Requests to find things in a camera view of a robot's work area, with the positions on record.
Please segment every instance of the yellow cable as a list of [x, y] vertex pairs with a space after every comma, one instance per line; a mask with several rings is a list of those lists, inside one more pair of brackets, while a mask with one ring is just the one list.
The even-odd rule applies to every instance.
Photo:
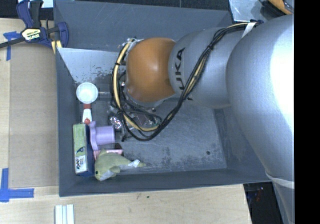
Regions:
[[[119, 54], [119, 57], [116, 61], [116, 64], [114, 66], [114, 73], [113, 73], [113, 94], [114, 94], [114, 98], [115, 98], [115, 102], [117, 104], [117, 106], [119, 107], [119, 109], [122, 110], [122, 106], [121, 106], [121, 102], [120, 102], [120, 98], [119, 98], [119, 95], [118, 95], [118, 90], [117, 90], [117, 83], [118, 83], [118, 69], [119, 69], [119, 65], [121, 64], [121, 61], [126, 53], [126, 51], [128, 50], [130, 44], [132, 43], [133, 40], [130, 40], [129, 42], [127, 42], [127, 44], [124, 46], [124, 48], [121, 50], [120, 54]], [[137, 126], [136, 124], [134, 124], [126, 115], [123, 115], [125, 120], [135, 129], [137, 130], [142, 130], [142, 131], [145, 131], [145, 132], [149, 132], [149, 131], [154, 131], [158, 128], [158, 126], [156, 127], [153, 127], [153, 128], [141, 128], [139, 126]]]

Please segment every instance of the blue clamp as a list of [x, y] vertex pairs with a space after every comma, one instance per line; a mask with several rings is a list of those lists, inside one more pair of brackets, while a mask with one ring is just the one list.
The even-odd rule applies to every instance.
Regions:
[[34, 188], [9, 189], [8, 174], [8, 168], [2, 169], [0, 202], [9, 202], [11, 198], [33, 198]]
[[41, 27], [41, 21], [39, 19], [40, 8], [44, 2], [42, 0], [23, 0], [17, 5], [17, 14], [19, 18], [24, 22], [25, 29], [21, 32], [23, 36], [24, 31], [36, 31], [40, 30], [37, 36], [31, 37], [31, 39], [25, 40], [27, 43], [38, 43], [42, 44], [48, 48], [52, 48], [52, 39], [49, 38], [49, 33], [59, 32], [60, 42], [63, 47], [66, 47], [69, 40], [68, 28], [65, 22], [60, 22], [57, 24], [57, 28], [51, 28], [46, 30]]

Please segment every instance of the small box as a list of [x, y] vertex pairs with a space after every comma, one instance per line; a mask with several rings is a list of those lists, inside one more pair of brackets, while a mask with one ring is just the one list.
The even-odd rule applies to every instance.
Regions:
[[73, 125], [74, 170], [80, 176], [93, 176], [94, 155], [89, 141], [89, 127], [84, 123]]

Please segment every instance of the green plush toy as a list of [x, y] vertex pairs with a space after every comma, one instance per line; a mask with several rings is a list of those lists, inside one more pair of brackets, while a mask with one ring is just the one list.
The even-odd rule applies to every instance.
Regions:
[[94, 164], [94, 174], [97, 180], [103, 181], [115, 177], [121, 170], [144, 167], [146, 164], [138, 160], [130, 161], [116, 153], [102, 150]]

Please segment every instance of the gray bin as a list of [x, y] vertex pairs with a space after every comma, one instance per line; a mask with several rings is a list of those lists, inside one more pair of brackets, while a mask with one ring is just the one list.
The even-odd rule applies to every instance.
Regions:
[[[186, 34], [231, 24], [226, 11], [183, 9], [113, 3], [56, 0], [55, 23], [66, 22], [71, 49], [116, 53], [128, 38], [167, 37], [179, 40]], [[66, 64], [56, 53], [59, 195], [150, 191], [269, 181], [265, 169], [244, 138], [231, 108], [212, 110], [185, 102], [177, 116], [155, 139], [138, 142], [131, 138], [117, 141], [125, 157], [139, 159], [147, 167], [119, 173], [98, 181], [77, 176], [72, 152], [72, 125], [81, 122], [82, 104], [76, 97], [79, 83], [73, 67], [80, 59]], [[101, 92], [109, 91], [110, 75], [92, 80]], [[97, 126], [108, 123], [110, 97], [101, 95], [92, 104]], [[172, 108], [175, 98], [157, 111]]]

